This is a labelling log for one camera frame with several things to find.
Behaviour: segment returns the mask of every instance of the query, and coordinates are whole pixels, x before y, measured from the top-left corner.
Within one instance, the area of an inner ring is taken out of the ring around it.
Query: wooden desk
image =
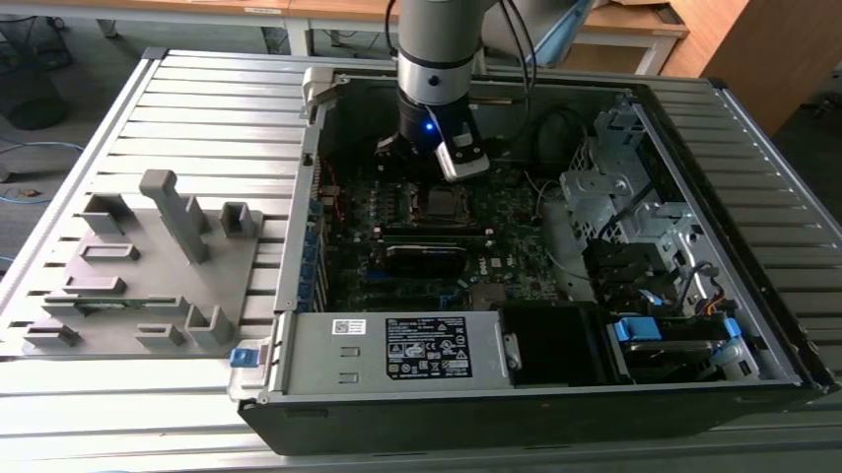
[[[388,0],[291,0],[287,29],[292,53],[309,55],[312,30],[382,32],[387,4]],[[396,7],[392,21],[399,18]],[[656,75],[678,39],[688,32],[684,25],[663,23],[650,7],[604,5],[588,15],[575,42],[642,48],[644,52],[634,72]]]
[[[0,0],[0,13],[285,28],[292,54],[307,56],[312,30],[380,33],[387,4],[388,0]],[[395,8],[392,21],[399,17]],[[103,22],[100,26],[108,33]],[[635,73],[656,75],[687,32],[682,25],[664,24],[648,7],[606,5],[591,12],[575,42],[642,48]]]
[[[0,0],[0,14],[283,27],[289,0]]]

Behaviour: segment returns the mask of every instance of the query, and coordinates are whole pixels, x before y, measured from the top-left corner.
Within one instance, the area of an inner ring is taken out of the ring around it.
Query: barcode sticker
[[[277,8],[243,8],[245,13],[261,13],[264,15],[280,15],[280,9]]]
[[[332,320],[332,335],[364,335],[364,318],[335,318]]]

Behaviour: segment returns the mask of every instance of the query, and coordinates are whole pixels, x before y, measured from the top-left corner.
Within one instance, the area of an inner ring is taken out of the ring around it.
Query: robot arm
[[[444,178],[488,169],[468,88],[486,11],[496,0],[403,0],[398,55],[400,124],[395,140],[435,154]]]

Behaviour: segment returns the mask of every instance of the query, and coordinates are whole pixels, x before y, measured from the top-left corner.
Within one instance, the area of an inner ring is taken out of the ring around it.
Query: aluminum extrusion table
[[[203,208],[217,208],[235,195],[265,214],[240,333],[268,333],[301,153],[300,142],[277,138],[273,131],[307,125],[299,116],[300,86],[315,65],[392,67],[382,61],[175,50],[140,61],[0,285],[0,339],[11,339],[5,329],[16,304],[32,304],[61,277],[61,265],[87,228],[72,217],[85,193],[137,193],[140,174],[155,167],[183,176],[179,191],[197,195]],[[731,93],[702,80],[552,77],[650,86],[826,365],[842,372],[842,232]],[[143,201],[132,195],[127,199],[133,205]],[[32,305],[33,316],[39,310]],[[0,349],[8,352],[9,347],[0,343]],[[663,458],[683,456],[676,461],[686,467],[694,458],[714,454],[699,460],[710,471],[740,458],[762,468],[763,462],[781,465],[802,459],[799,455],[811,462],[818,454],[829,461],[842,456],[834,450],[842,446],[838,394],[797,411],[748,416],[690,439],[292,458],[272,453],[236,414],[225,394],[224,360],[17,360],[0,363],[0,379],[4,472],[395,471],[570,462],[591,462],[594,471],[598,464],[618,460],[651,471],[652,465],[670,465],[655,463]]]

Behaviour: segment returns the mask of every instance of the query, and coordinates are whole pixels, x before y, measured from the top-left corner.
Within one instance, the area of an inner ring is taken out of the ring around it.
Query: blue release latch
[[[260,366],[257,351],[249,348],[235,348],[228,357],[228,363],[232,368],[257,368]]]
[[[735,318],[724,319],[724,330],[727,330],[727,336],[730,338],[736,338],[742,335],[742,329],[739,328]]]
[[[644,342],[662,339],[655,317],[623,317],[614,323],[616,340],[620,342]]]

